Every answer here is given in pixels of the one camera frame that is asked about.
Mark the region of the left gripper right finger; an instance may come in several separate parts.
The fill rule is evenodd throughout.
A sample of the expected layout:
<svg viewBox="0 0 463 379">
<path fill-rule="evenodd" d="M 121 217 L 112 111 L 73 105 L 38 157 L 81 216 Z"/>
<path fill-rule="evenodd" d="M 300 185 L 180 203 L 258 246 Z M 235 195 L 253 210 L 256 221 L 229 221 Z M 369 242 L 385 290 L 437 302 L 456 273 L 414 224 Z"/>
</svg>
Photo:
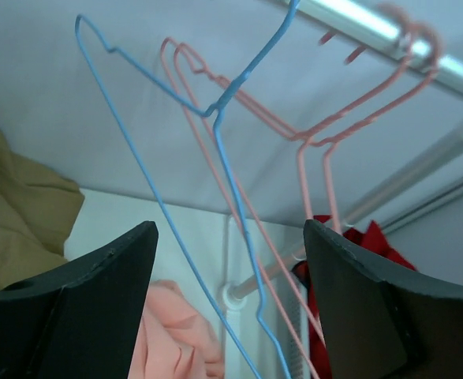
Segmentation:
<svg viewBox="0 0 463 379">
<path fill-rule="evenodd" d="M 463 286 L 403 267 L 316 220 L 304 245 L 336 378 L 463 378 Z"/>
</svg>

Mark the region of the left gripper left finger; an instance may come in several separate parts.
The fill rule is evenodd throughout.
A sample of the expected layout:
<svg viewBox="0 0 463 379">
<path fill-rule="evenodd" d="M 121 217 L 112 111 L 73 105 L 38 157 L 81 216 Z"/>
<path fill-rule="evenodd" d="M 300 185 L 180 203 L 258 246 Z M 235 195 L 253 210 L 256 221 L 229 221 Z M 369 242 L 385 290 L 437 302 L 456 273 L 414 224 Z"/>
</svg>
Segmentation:
<svg viewBox="0 0 463 379">
<path fill-rule="evenodd" d="M 109 244 L 0 291 L 0 378 L 126 378 L 159 233 Z"/>
</svg>

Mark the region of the blue wire hanger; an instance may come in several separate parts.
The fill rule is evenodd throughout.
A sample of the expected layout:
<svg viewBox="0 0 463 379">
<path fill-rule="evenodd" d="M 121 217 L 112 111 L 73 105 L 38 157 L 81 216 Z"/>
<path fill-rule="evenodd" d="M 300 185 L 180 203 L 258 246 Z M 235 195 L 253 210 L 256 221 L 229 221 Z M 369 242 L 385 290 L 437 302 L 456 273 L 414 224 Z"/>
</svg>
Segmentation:
<svg viewBox="0 0 463 379">
<path fill-rule="evenodd" d="M 267 298 L 265 294 L 265 287 L 270 287 L 271 282 L 268 278 L 268 275 L 265 273 L 264 267 L 261 266 L 258 257 L 256 256 L 256 250 L 254 248 L 254 245 L 252 243 L 252 239 L 249 233 L 249 229 L 247 226 L 247 223 L 245 221 L 245 210 L 244 210 L 244 205 L 243 205 L 243 196 L 240 194 L 239 191 L 239 186 L 237 183 L 237 180 L 234 177 L 233 171 L 231 169 L 231 165 L 228 159 L 228 156 L 226 154 L 225 146 L 222 142 L 222 135 L 221 135 L 221 126 L 222 126 L 222 121 L 225 116 L 225 110 L 228 105 L 228 103 L 231 101 L 232 97 L 237 94 L 238 90 L 241 88 L 241 86 L 248 80 L 250 77 L 252 71 L 261 63 L 261 61 L 267 56 L 267 54 L 271 51 L 271 49 L 278 43 L 278 41 L 285 35 L 287 29 L 291 25 L 294 16 L 296 14 L 297 8 L 299 6 L 298 1 L 290 1 L 288 3 L 288 11 L 286 13 L 286 16 L 284 20 L 282 21 L 281 25 L 279 26 L 278 30 L 273 34 L 273 36 L 268 40 L 268 42 L 264 45 L 264 47 L 259 51 L 259 53 L 251 60 L 251 62 L 245 67 L 245 69 L 240 73 L 237 77 L 235 77 L 232 81 L 231 84 L 228 85 L 228 87 L 224 90 L 224 92 L 220 95 L 220 97 L 213 102 L 211 105 L 208 106 L 207 109 L 202 110 L 199 109 L 198 107 L 194 106 L 192 103 L 190 103 L 188 100 L 180 97 L 174 90 L 173 87 L 170 87 L 169 85 L 165 84 L 162 82 L 160 79 L 158 79 L 151 71 L 143 67 L 136 59 L 134 59 L 130 54 L 128 54 L 126 51 L 124 51 L 122 48 L 118 46 L 114 46 L 110 44 L 106 38 L 103 36 L 101 31 L 96 27 L 96 25 L 85 15 L 82 13 L 79 13 L 75 19 L 75 24 L 74 24 L 74 32 L 75 32 L 75 37 L 77 39 L 77 45 L 80 48 L 80 51 L 82 55 L 84 56 L 84 59 L 86 63 L 88 64 L 88 67 L 91 71 L 92 76 L 95 79 L 96 84 L 99 86 L 100 92 L 103 94 L 103 97 L 106 101 L 106 104 L 108 108 L 110 109 L 111 114 L 113 115 L 118 128 L 121 131 L 121 134 L 125 138 L 125 141 L 127 145 L 129 146 L 130 152 L 133 154 L 133 157 L 135 158 L 140 170 L 142 171 L 143 176 L 145 177 L 152 193 L 155 196 L 155 199 L 157 200 L 159 207 L 161 208 L 161 211 L 163 215 L 165 216 L 165 219 L 167 223 L 170 226 L 170 229 L 172 230 L 172 233 L 174 237 L 177 240 L 178 245 L 180 246 L 182 253 L 185 256 L 186 261 L 188 262 L 190 268 L 192 269 L 192 272 L 194 276 L 196 277 L 196 280 L 198 281 L 198 284 L 200 285 L 201 289 L 203 290 L 205 296 L 207 297 L 209 303 L 213 307 L 214 311 L 217 313 L 220 321 L 222 322 L 223 326 L 225 327 L 225 330 L 227 331 L 229 337 L 231 340 L 234 342 L 236 348 L 238 351 L 241 353 L 241 356 L 245 359 L 247 365 L 249 366 L 250 370 L 252 371 L 253 375 L 257 378 L 260 378 L 260 372 L 256 368 L 255 364 L 253 363 L 252 359 L 250 358 L 249 354 L 245 350 L 244 346 L 242 345 L 241 341 L 238 338 L 238 335 L 233 329 L 233 326 L 228 322 L 228 320 L 225 318 L 224 313 L 219 309 L 216 300 L 212 297 L 210 294 L 206 284 L 203 281 L 203 278 L 201 277 L 197 267 L 195 266 L 191 255 L 189 254 L 185 243 L 183 242 L 174 222 L 173 219 L 171 218 L 170 213 L 168 212 L 165 203 L 163 202 L 161 195 L 156 188 L 154 181 L 147 169 L 147 167 L 144 164 L 144 161 L 140 157 L 140 153 L 138 152 L 133 139 L 131 138 L 129 132 L 126 130 L 125 125 L 123 121 L 121 120 L 121 117 L 118 113 L 117 108 L 115 107 L 114 102 L 110 98 L 110 94 L 107 91 L 102 78 L 100 77 L 98 71 L 96 70 L 96 67 L 94 65 L 94 62 L 92 61 L 88 49 L 84 45 L 84 41 L 82 40 L 82 35 L 81 35 L 81 25 L 86 24 L 97 36 L 98 40 L 100 43 L 103 45 L 104 50 L 109 53 L 109 54 L 118 54 L 121 56 L 124 60 L 127 61 L 128 64 L 130 64 L 136 71 L 140 72 L 144 77 L 146 77 L 148 80 L 150 80 L 152 83 L 154 83 L 157 87 L 159 87 L 162 91 L 164 91 L 169 97 L 171 97 L 173 100 L 175 100 L 177 103 L 179 103 L 181 106 L 187 108 L 189 111 L 191 111 L 193 114 L 200 116 L 204 119 L 209 118 L 212 114 L 216 115 L 215 121 L 212 126 L 212 137 L 215 140 L 216 143 L 216 148 L 218 151 L 218 156 L 220 159 L 220 163 L 222 165 L 222 168 L 225 172 L 227 182 L 230 186 L 231 193 L 233 195 L 233 200 L 234 200 L 234 210 L 237 211 L 237 218 L 238 218 L 238 226 L 241 227 L 241 232 L 243 239 L 245 241 L 247 253 L 248 253 L 248 259 L 250 261 L 250 264 L 252 266 L 252 282 L 256 285 L 256 289 L 259 292 L 259 304 L 256 308 L 256 321 L 260 325 L 261 329 L 266 333 L 267 337 L 269 340 L 273 343 L 273 346 L 275 348 L 275 352 L 278 356 L 281 368 L 282 368 L 282 373 L 284 374 L 284 377 L 290 378 L 291 374 L 289 371 L 288 363 L 286 360 L 286 357 L 283 353 L 283 350 L 281 348 L 281 344 L 279 343 L 277 337 L 275 336 L 274 332 L 270 329 L 270 327 L 267 325 L 265 320 L 263 319 L 263 311 L 264 308 L 267 304 Z"/>
</svg>

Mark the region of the pink skirt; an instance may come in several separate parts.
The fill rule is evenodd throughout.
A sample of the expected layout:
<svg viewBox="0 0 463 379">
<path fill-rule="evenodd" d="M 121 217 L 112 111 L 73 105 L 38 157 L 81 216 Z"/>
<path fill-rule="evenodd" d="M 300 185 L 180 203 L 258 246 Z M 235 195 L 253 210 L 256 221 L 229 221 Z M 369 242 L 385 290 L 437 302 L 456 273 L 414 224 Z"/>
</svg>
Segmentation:
<svg viewBox="0 0 463 379">
<path fill-rule="evenodd" d="M 172 280 L 149 285 L 129 377 L 225 377 L 224 358 L 214 329 Z"/>
</svg>

